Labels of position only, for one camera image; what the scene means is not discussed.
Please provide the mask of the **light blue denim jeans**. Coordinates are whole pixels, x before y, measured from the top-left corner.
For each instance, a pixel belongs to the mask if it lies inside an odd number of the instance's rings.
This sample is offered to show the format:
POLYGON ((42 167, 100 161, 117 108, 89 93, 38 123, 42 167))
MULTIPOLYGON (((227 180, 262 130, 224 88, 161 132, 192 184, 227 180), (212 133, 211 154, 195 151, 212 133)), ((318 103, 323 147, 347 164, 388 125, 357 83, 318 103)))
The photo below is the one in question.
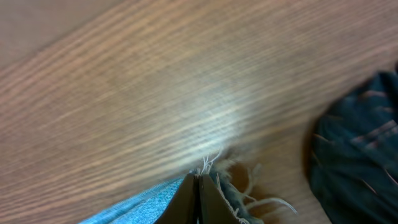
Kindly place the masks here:
MULTIPOLYGON (((295 208, 290 203, 281 198, 269 197, 264 199, 256 199, 251 196, 254 184, 257 182, 257 173, 259 172, 261 165, 257 165, 252 170, 247 171, 247 187, 244 191, 238 190, 231 183, 232 175, 229 173, 230 168, 236 165, 236 163, 236 160, 223 159, 219 154, 217 154, 215 157, 206 156, 203 158, 202 167, 193 169, 187 174, 194 174, 197 179, 199 176, 209 175, 225 199, 229 209, 238 219, 239 224, 262 223, 260 218, 252 216, 249 211, 252 208, 267 205, 269 203, 278 203, 289 208, 292 212, 295 211, 295 208)), ((185 176, 180 176, 176 179, 162 182, 147 190, 144 190, 137 195, 116 203, 97 213, 96 215, 87 218, 83 221, 83 223, 155 223, 169 205, 185 176)), ((197 196, 197 210, 199 217, 199 189, 197 196)))

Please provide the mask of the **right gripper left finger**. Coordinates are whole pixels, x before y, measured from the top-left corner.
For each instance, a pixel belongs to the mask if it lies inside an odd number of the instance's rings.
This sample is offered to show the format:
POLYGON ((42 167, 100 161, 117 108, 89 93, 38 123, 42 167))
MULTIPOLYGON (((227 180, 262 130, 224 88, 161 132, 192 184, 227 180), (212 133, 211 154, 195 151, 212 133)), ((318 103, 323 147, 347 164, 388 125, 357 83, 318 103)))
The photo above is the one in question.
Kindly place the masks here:
POLYGON ((155 224, 196 224, 198 179, 187 174, 163 214, 155 224))

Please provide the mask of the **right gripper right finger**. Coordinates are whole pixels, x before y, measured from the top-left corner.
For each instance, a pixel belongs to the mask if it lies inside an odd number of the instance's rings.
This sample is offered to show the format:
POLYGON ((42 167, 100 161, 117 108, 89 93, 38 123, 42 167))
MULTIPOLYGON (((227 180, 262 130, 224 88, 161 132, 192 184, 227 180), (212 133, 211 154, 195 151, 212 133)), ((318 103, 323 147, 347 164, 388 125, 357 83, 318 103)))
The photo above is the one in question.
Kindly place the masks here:
POLYGON ((198 178, 200 224, 239 224, 238 219, 229 209, 225 199, 209 175, 198 178))

